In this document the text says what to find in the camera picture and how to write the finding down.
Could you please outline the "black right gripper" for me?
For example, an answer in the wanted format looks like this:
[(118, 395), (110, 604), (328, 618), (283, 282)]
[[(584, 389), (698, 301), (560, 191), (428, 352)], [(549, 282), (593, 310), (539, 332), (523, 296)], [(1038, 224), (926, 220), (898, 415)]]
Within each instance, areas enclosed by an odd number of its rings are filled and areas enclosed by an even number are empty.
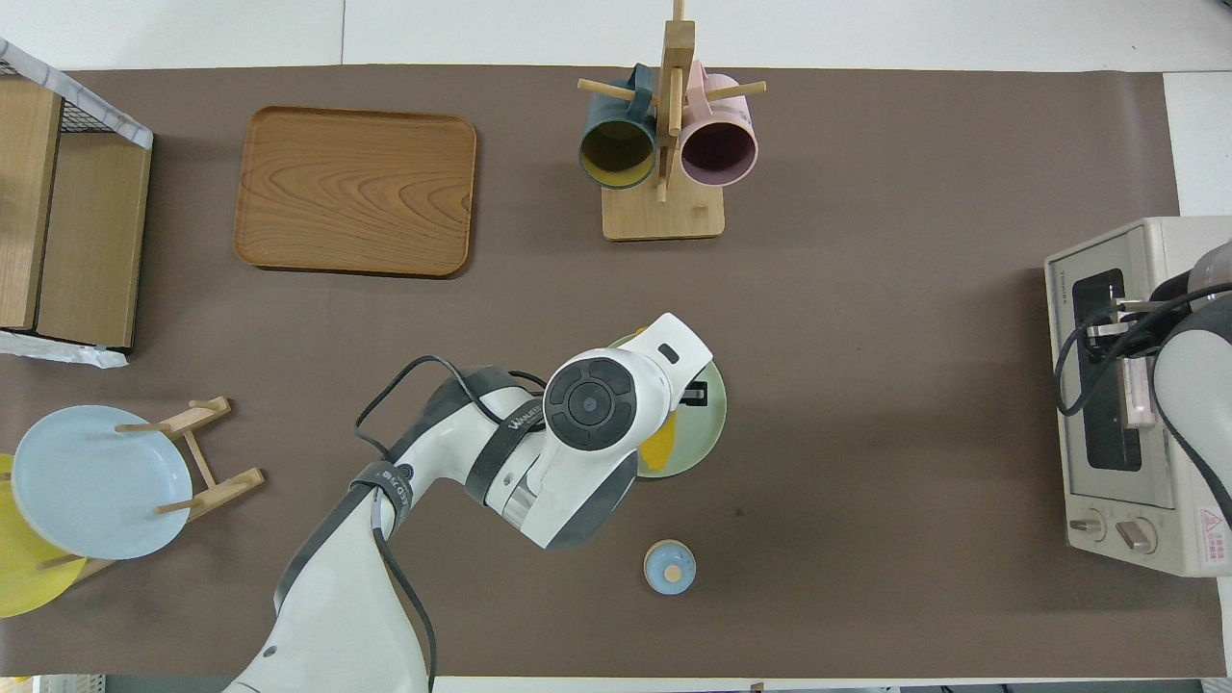
[[(1196, 298), (1170, 310), (1169, 302), (1183, 297), (1193, 289), (1188, 273), (1170, 277), (1151, 293), (1152, 301), (1124, 298), (1116, 305), (1117, 313), (1161, 313), (1152, 328), (1193, 328), (1193, 308)], [(1088, 346), (1112, 346), (1117, 342), (1127, 342), (1129, 346), (1142, 346), (1151, 343), (1151, 330), (1143, 329), (1138, 321), (1109, 321), (1106, 324), (1088, 328)]]

